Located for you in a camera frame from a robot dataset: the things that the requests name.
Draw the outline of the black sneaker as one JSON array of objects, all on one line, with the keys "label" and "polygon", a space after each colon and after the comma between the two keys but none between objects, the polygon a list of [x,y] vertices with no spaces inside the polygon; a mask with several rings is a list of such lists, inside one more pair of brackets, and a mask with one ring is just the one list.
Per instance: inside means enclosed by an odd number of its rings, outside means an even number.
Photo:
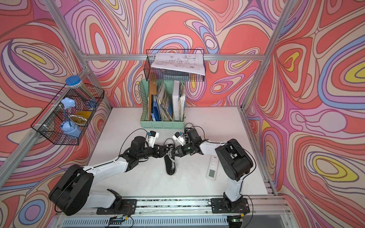
[{"label": "black sneaker", "polygon": [[175,157],[172,155],[175,149],[175,142],[172,138],[168,138],[163,145],[169,148],[167,154],[164,156],[165,170],[169,176],[173,176],[176,173]]},{"label": "black sneaker", "polygon": [[192,123],[186,123],[184,126],[184,131],[187,132],[190,129],[194,129],[194,125]]}]

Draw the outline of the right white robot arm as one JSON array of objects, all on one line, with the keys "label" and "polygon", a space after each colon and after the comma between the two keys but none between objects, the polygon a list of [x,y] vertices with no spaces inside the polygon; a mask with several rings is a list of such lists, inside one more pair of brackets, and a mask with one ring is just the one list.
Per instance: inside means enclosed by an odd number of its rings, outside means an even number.
[{"label": "right white robot arm", "polygon": [[179,145],[171,151],[169,155],[171,161],[175,157],[194,154],[216,156],[228,177],[223,198],[231,204],[241,200],[242,185],[245,177],[251,173],[251,169],[254,167],[254,160],[237,140],[212,142],[202,139],[194,128],[188,129],[185,133],[175,133],[173,140]]}]

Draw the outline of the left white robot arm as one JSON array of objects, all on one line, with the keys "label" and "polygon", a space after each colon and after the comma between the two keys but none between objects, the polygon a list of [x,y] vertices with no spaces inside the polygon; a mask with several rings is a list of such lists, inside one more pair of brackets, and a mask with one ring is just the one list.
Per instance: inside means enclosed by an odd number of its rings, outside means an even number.
[{"label": "left white robot arm", "polygon": [[150,145],[144,137],[137,136],[130,147],[115,159],[92,166],[70,166],[51,190],[48,198],[67,216],[89,208],[106,210],[111,214],[121,213],[124,208],[122,196],[112,189],[94,191],[93,185],[131,171],[142,159],[162,158],[169,151],[168,146]]}]

